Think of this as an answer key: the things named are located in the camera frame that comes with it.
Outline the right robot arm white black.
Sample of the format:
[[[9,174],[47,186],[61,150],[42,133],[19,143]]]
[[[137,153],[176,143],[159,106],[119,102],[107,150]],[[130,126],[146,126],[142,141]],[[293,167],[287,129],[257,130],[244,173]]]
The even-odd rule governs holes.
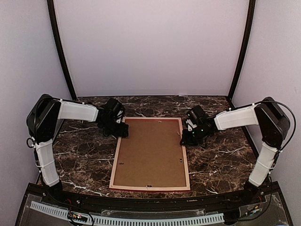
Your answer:
[[[250,204],[258,197],[259,187],[274,169],[280,153],[290,142],[286,138],[291,123],[283,111],[285,104],[266,97],[262,101],[228,109],[209,116],[201,106],[187,113],[180,145],[197,146],[214,133],[236,127],[257,125],[262,136],[262,147],[255,167],[244,184],[240,200]]]

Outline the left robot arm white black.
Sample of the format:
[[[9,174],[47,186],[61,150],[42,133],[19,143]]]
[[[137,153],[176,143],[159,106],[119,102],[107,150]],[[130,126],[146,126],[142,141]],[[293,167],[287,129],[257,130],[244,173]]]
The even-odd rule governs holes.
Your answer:
[[[26,118],[31,148],[42,181],[50,187],[48,198],[56,205],[66,202],[66,194],[59,188],[62,183],[58,176],[53,155],[53,139],[58,120],[79,120],[95,122],[105,136],[128,137],[129,126],[122,122],[125,108],[118,100],[110,98],[100,107],[84,102],[54,98],[43,94]]]

